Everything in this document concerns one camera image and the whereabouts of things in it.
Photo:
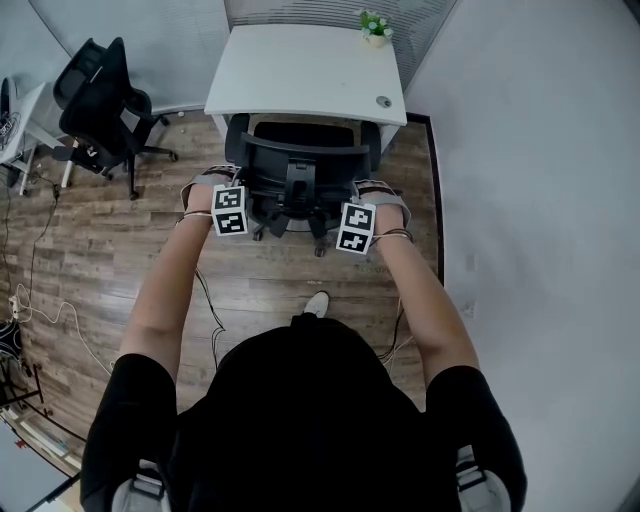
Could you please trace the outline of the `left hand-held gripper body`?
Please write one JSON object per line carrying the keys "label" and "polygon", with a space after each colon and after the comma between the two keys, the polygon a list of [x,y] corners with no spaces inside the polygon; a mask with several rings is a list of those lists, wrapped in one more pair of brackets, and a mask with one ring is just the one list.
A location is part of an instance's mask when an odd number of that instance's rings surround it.
{"label": "left hand-held gripper body", "polygon": [[[196,175],[181,190],[181,200],[187,217],[204,217],[212,221],[219,237],[243,235],[248,233],[247,199],[248,192],[240,184],[239,167],[234,165],[215,165]],[[205,185],[211,189],[210,205],[206,209],[190,210],[188,200],[195,185]]]}

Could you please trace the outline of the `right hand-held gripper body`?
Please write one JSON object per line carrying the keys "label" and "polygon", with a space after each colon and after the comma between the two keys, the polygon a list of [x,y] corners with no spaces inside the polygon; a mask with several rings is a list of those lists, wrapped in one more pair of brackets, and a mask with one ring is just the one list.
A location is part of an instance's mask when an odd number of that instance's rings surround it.
{"label": "right hand-held gripper body", "polygon": [[[380,206],[397,206],[402,211],[402,228],[383,233],[376,232],[376,214]],[[336,249],[351,254],[366,255],[379,239],[402,237],[409,241],[412,235],[407,229],[411,212],[401,193],[381,180],[357,180],[349,202],[342,205]]]}

